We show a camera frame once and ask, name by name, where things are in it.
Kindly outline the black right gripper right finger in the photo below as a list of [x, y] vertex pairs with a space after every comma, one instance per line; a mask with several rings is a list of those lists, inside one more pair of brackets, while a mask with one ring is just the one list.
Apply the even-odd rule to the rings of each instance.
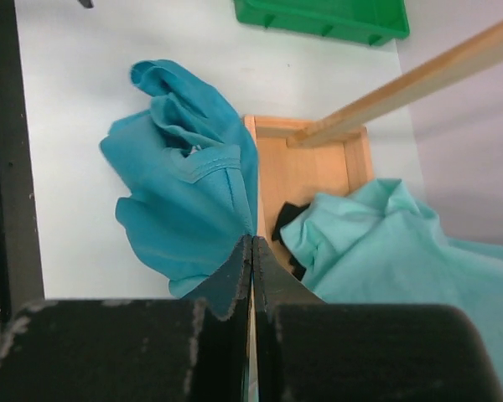
[[503, 401], [473, 323], [425, 304], [328, 304], [251, 242], [260, 401]]

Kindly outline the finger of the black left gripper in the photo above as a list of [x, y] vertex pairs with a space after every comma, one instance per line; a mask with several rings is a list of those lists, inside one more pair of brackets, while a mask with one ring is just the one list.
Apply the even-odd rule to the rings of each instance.
[[94, 4], [92, 0], [78, 0], [78, 3], [83, 7], [83, 8], [94, 8]]

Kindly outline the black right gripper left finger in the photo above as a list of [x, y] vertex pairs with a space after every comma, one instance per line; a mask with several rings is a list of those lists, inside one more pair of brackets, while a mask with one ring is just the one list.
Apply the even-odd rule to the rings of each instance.
[[0, 401], [244, 401], [252, 239], [180, 299], [27, 305], [0, 347]]

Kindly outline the teal blue t shirt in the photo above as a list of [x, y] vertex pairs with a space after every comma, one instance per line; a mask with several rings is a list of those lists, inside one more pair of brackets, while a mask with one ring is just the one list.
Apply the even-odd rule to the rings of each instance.
[[257, 232], [257, 147], [226, 98], [180, 64], [140, 61], [130, 79], [148, 107], [100, 144], [129, 191], [115, 216], [136, 257], [181, 298]]

